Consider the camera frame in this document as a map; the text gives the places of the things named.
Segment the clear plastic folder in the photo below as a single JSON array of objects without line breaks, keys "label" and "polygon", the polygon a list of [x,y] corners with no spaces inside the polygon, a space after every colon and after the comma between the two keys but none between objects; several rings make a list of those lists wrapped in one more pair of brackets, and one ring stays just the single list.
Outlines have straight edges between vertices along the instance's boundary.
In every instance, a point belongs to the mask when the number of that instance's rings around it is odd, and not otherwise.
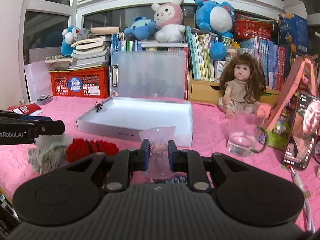
[{"label": "clear plastic folder", "polygon": [[183,51],[114,53],[110,65],[111,96],[184,99],[187,66]]}]

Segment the red fuzzy object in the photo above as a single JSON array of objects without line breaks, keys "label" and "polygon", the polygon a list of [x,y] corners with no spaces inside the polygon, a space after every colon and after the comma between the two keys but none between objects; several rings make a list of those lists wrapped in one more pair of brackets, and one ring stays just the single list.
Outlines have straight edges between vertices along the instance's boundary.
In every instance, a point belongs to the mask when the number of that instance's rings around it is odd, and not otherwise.
[{"label": "red fuzzy object", "polygon": [[74,138],[67,148],[66,160],[71,163],[97,152],[104,152],[106,156],[113,156],[117,155],[119,148],[114,143],[100,140],[88,142],[81,138]]}]

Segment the red envelope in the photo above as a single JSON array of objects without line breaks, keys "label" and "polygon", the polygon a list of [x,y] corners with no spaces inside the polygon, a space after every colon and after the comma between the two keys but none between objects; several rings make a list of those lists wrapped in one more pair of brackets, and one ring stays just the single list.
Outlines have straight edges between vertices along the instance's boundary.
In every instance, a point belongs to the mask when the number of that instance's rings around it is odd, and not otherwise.
[{"label": "red envelope", "polygon": [[32,104],[23,104],[21,106],[10,106],[7,111],[14,111],[17,114],[32,114],[35,111],[41,110],[41,107],[35,103]]}]

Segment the smartphone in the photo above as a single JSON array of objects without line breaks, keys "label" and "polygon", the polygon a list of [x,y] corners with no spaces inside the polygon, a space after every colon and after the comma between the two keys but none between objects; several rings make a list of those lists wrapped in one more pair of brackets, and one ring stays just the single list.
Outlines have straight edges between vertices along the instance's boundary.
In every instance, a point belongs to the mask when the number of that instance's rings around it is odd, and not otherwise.
[{"label": "smartphone", "polygon": [[282,163],[304,170],[313,157],[320,125],[320,98],[301,92]]},{"label": "smartphone", "polygon": [[39,98],[37,98],[37,101],[42,101],[42,100],[45,100],[49,97],[50,95],[42,95],[40,96]]}]

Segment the pitcher handle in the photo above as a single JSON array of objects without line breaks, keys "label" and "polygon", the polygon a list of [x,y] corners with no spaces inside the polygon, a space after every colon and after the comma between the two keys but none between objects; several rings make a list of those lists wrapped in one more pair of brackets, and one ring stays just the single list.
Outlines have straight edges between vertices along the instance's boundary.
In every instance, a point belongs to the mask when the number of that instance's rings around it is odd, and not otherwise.
[{"label": "pitcher handle", "polygon": [[263,147],[261,150],[256,150],[254,148],[251,148],[250,151],[252,151],[253,153],[260,153],[260,152],[263,152],[266,147],[268,146],[268,143],[269,143],[269,136],[268,136],[268,133],[266,131],[266,129],[264,129],[262,126],[258,126],[258,129],[263,132],[263,135],[264,135],[264,143],[263,143]]}]

